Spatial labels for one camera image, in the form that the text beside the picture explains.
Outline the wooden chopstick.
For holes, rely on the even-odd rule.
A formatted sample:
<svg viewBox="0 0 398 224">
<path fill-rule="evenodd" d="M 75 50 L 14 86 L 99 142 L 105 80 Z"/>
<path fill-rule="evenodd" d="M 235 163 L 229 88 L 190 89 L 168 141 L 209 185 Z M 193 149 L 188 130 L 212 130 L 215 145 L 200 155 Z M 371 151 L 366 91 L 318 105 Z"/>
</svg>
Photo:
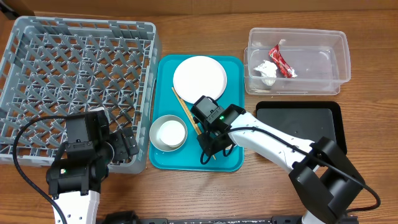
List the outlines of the wooden chopstick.
<svg viewBox="0 0 398 224">
<path fill-rule="evenodd" d="M 192 116 L 191 112 L 189 111 L 189 109 L 187 108 L 187 105 L 185 104 L 185 102 L 180 97 L 178 98 L 178 100 L 179 100 L 179 102 L 180 102 L 185 114 L 187 115 L 189 121 L 191 122 L 195 132 L 197 133 L 197 135 L 200 135 L 201 134 L 201 130 L 198 127 L 198 125 L 194 122 L 193 116 Z"/>
<path fill-rule="evenodd" d="M 201 132 L 200 128 L 198 127 L 198 125 L 194 122 L 193 116 L 192 116 L 191 112 L 189 111 L 185 101 L 183 99 L 181 99 L 181 97 L 179 97 L 179 95 L 175 91 L 174 87 L 172 87 L 172 91 L 174 92 L 175 97 L 179 101 L 179 103 L 180 103 L 181 107 L 183 108 L 186 116 L 188 117 L 190 123 L 192 124 L 197 136 L 199 136 L 200 134 L 202 134 L 202 132 Z"/>
</svg>

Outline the white paper cup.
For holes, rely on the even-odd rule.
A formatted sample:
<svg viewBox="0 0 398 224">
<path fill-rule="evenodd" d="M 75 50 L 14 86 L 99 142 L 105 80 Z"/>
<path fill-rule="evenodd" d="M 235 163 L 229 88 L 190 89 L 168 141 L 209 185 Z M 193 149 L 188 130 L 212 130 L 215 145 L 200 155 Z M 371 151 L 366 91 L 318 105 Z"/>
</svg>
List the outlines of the white paper cup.
<svg viewBox="0 0 398 224">
<path fill-rule="evenodd" d="M 185 128 L 175 120 L 166 121 L 159 129 L 159 139 L 169 147 L 179 147 L 185 139 Z"/>
</svg>

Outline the grey round bowl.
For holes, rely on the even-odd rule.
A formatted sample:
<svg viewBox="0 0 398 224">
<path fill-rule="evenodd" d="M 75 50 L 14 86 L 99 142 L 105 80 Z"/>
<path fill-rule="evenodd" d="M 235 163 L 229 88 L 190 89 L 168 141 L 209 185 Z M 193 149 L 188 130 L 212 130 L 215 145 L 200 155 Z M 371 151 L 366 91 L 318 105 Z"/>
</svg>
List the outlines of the grey round bowl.
<svg viewBox="0 0 398 224">
<path fill-rule="evenodd" d="M 170 121 L 170 120 L 178 121 L 182 125 L 184 125 L 185 132 L 186 132 L 185 133 L 185 139 L 184 139 L 183 143 L 181 143 L 181 145 L 179 145 L 179 147 L 169 147 L 169 146 L 165 145 L 158 137 L 158 132 L 159 132 L 160 127 L 166 121 Z M 181 118 L 179 118 L 178 116 L 169 114 L 169 115 L 164 115 L 164 116 L 161 116 L 161 117 L 157 118 L 152 123 L 152 126 L 150 127 L 149 137 L 150 137 L 150 141 L 151 141 L 152 145 L 155 148 L 157 148 L 158 150 L 163 151 L 163 152 L 172 152 L 172 151 L 175 151 L 175 150 L 179 149 L 181 146 L 183 146 L 183 144 L 185 143 L 185 141 L 187 139 L 187 134 L 188 134 L 187 126 L 184 123 L 184 121 Z"/>
</svg>

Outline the white napkin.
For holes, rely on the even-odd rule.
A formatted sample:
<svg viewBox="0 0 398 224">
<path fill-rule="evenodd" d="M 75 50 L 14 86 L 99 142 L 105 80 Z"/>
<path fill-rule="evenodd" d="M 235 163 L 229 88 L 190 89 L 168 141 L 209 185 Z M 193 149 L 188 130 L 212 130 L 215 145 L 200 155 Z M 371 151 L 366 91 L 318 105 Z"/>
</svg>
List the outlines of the white napkin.
<svg viewBox="0 0 398 224">
<path fill-rule="evenodd" d="M 272 86 L 275 83 L 277 69 L 277 65 L 268 60 L 264 60 L 260 65 L 254 68 L 254 70 L 259 72 L 261 77 L 264 78 L 262 82 L 267 86 Z"/>
</svg>

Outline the red snack wrapper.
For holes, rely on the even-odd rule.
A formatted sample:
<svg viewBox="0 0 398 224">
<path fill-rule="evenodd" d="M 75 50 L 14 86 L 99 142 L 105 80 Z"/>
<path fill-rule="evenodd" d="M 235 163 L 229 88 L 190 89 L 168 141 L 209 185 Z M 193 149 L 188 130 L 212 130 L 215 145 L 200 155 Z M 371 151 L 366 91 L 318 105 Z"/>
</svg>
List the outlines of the red snack wrapper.
<svg viewBox="0 0 398 224">
<path fill-rule="evenodd" d="M 295 70 L 284 60 L 280 52 L 279 44 L 277 44 L 269 51 L 269 56 L 277 65 L 277 67 L 279 68 L 279 70 L 281 71 L 281 73 L 285 78 L 297 77 Z"/>
</svg>

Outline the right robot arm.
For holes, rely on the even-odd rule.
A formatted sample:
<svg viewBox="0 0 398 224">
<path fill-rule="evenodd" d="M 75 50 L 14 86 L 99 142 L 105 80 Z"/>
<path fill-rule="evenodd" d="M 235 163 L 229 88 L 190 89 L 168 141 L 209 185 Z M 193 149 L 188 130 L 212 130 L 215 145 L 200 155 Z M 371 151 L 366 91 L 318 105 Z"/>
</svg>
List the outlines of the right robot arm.
<svg viewBox="0 0 398 224">
<path fill-rule="evenodd" d="M 208 149 L 228 141 L 283 168 L 307 209 L 302 223 L 338 223 L 363 188 L 364 179 L 331 139 L 314 142 L 285 134 L 236 105 L 195 105 L 191 112 L 204 128 L 217 133 L 205 143 Z"/>
</svg>

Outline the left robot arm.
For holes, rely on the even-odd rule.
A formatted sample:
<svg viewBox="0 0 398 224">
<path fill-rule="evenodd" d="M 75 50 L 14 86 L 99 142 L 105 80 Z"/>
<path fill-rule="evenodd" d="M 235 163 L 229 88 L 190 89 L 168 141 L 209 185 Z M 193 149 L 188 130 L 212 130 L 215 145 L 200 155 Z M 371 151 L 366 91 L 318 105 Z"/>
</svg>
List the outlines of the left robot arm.
<svg viewBox="0 0 398 224">
<path fill-rule="evenodd" d="M 62 216 L 67 223 L 95 223 L 109 164 L 139 152 L 132 131 L 112 133 L 109 120 L 103 107 L 67 116 L 67 140 L 46 173 L 49 194 L 56 203 L 56 223 L 61 223 Z"/>
</svg>

